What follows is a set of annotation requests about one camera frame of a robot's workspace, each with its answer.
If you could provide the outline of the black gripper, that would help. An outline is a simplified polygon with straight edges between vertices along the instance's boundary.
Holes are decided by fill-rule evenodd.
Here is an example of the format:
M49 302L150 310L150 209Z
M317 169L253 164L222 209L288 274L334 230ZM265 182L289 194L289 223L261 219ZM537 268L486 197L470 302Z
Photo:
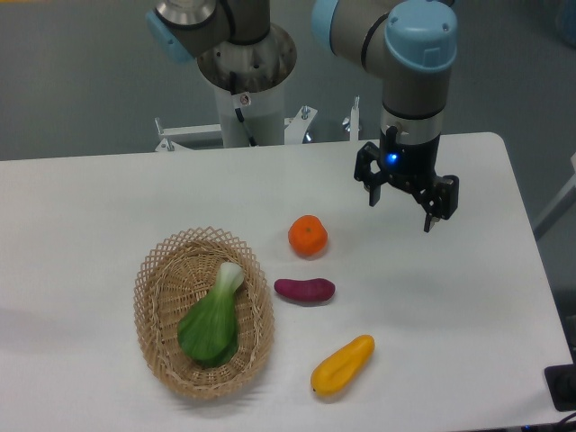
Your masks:
M380 148L368 141L356 153L354 179L369 193L369 206L381 197L381 186L388 183L408 194L415 194L425 211L424 231L430 232L441 220L447 221L458 208L460 179L456 175L436 174L440 136L419 144L402 144L392 126L381 133Z

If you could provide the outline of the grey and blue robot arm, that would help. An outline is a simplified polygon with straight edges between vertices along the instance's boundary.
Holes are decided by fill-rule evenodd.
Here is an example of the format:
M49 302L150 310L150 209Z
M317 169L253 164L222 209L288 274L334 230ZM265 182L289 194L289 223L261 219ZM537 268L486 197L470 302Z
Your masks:
M267 1L161 1L146 14L150 33L173 60L194 60L221 97L227 147L285 143L284 111L271 100L292 74L292 37L271 20ZM459 180L438 175L437 149L457 19L448 1L318 1L314 36L335 56L382 81L380 140L357 153L355 180L380 198L382 185L410 194L425 228L458 206Z

